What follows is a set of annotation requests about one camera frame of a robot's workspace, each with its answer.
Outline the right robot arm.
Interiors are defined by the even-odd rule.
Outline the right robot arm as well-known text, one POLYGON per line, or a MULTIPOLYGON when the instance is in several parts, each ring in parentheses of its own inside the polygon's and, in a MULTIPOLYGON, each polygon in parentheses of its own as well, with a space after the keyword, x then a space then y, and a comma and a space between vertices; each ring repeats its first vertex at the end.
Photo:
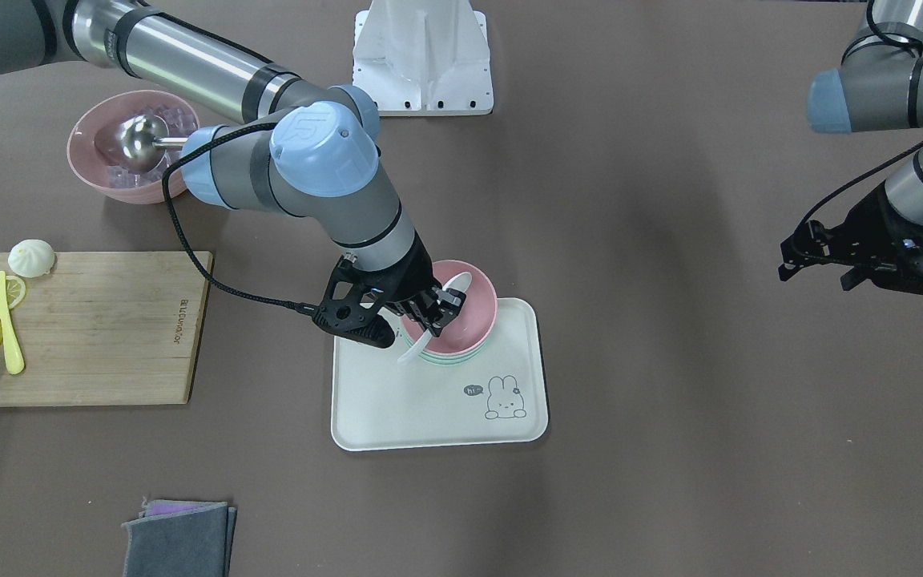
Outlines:
POLYGON ((316 305, 278 301, 334 336, 385 349, 381 310, 439 336, 466 303, 443 286, 381 166, 375 102, 315 87, 255 51, 144 1, 0 1, 0 75, 84 61, 143 78, 233 120, 183 143, 175 170, 198 200, 313 218, 341 258, 316 305))

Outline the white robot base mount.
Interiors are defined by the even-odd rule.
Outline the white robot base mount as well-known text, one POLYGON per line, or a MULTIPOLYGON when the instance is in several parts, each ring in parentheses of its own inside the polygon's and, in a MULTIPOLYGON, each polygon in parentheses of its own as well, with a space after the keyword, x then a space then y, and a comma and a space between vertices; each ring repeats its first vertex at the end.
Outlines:
POLYGON ((494 109, 487 19, 469 1, 373 1, 355 15, 353 59, 381 117, 494 109))

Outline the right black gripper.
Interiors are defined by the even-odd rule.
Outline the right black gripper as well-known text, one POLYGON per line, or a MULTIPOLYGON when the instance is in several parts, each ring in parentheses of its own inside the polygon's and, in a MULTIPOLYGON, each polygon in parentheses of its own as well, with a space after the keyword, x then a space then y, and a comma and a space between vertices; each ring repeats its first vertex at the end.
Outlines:
POLYGON ((333 336, 385 349, 394 344, 395 332, 381 317, 382 309, 404 315, 438 337, 465 302, 465 291, 441 288, 431 256, 417 236, 398 263, 381 271, 365 272, 340 258, 312 322, 333 336))

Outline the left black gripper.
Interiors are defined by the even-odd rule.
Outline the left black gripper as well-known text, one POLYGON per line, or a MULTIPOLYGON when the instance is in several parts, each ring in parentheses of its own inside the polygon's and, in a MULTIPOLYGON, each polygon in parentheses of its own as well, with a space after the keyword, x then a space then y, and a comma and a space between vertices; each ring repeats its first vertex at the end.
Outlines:
POLYGON ((880 289, 923 296, 923 225, 891 207, 879 186, 850 209, 844 222, 827 228, 807 220, 780 245, 779 278, 787 281, 813 265, 843 265, 844 291, 869 280, 880 289))

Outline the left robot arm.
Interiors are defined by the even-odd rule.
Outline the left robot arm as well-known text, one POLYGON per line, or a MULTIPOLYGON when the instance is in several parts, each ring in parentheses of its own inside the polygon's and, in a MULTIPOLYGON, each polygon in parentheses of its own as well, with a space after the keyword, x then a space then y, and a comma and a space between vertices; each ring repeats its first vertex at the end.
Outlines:
MULTIPOLYGON (((820 134, 923 127, 923 1, 871 1, 838 68, 814 77, 807 120, 820 134)), ((841 265, 844 291, 869 281, 923 296, 923 142, 828 228, 806 213, 781 242, 780 280, 841 265)))

